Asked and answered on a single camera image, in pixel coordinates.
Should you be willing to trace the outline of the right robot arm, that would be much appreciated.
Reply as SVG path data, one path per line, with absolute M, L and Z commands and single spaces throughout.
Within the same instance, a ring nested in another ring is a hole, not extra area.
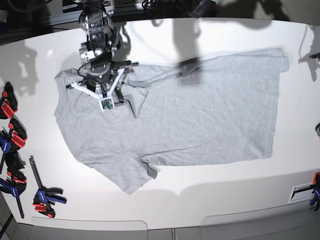
M 121 47 L 117 27 L 101 0 L 76 0 L 83 7 L 78 23 L 86 32 L 86 41 L 79 49 L 81 66 L 76 73 L 80 80 L 66 85 L 95 98 L 102 110 L 129 103 L 121 92 L 120 79 L 128 73 L 130 60 L 114 61 Z

